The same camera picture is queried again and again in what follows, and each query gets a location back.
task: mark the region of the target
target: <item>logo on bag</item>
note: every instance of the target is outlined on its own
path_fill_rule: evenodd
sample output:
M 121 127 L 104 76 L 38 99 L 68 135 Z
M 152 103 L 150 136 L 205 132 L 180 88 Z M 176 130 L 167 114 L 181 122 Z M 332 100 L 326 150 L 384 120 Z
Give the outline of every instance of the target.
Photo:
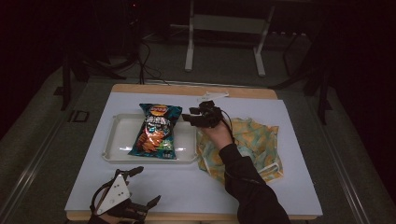
M 154 116 L 163 116 L 166 111 L 168 111 L 168 107 L 166 105 L 154 105 L 149 110 L 149 112 Z

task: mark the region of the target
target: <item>white tray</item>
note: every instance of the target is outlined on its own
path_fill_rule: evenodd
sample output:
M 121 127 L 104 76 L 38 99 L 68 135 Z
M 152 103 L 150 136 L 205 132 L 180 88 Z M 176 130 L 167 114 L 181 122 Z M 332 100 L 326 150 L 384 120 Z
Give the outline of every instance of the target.
M 114 116 L 103 158 L 110 163 L 191 163 L 197 154 L 196 128 L 180 118 L 174 129 L 174 144 L 177 159 L 165 160 L 151 157 L 128 155 L 140 131 L 145 116 L 143 114 L 119 114 Z

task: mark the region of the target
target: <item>table leg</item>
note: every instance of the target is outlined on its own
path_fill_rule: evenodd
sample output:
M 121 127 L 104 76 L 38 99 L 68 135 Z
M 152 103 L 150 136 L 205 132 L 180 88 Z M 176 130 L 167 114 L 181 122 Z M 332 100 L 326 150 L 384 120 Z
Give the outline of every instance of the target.
M 187 47 L 186 65 L 184 70 L 190 72 L 192 70 L 192 59 L 194 56 L 194 0 L 190 0 L 190 25 L 189 25 L 189 46 Z
M 265 76 L 264 65 L 262 63 L 262 46 L 264 45 L 265 37 L 268 35 L 268 28 L 270 27 L 271 19 L 274 15 L 275 7 L 272 6 L 268 17 L 265 20 L 264 26 L 262 27 L 262 35 L 260 38 L 259 45 L 253 48 L 254 58 L 256 59 L 257 72 L 259 77 Z

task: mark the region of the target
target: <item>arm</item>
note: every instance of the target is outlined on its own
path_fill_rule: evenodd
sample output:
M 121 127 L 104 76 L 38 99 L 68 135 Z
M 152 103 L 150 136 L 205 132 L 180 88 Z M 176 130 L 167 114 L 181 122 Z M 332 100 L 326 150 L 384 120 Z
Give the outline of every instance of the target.
M 249 157 L 242 157 L 225 124 L 202 129 L 221 148 L 225 164 L 225 188 L 239 202 L 238 220 L 242 224 L 290 223 L 274 191 L 265 184 Z

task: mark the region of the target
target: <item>hand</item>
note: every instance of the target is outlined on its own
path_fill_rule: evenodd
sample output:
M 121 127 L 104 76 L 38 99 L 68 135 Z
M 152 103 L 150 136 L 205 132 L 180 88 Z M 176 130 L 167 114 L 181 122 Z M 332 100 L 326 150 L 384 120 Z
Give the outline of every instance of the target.
M 228 128 L 222 121 L 214 128 L 201 128 L 201 130 L 220 150 L 233 143 L 233 139 L 228 131 Z

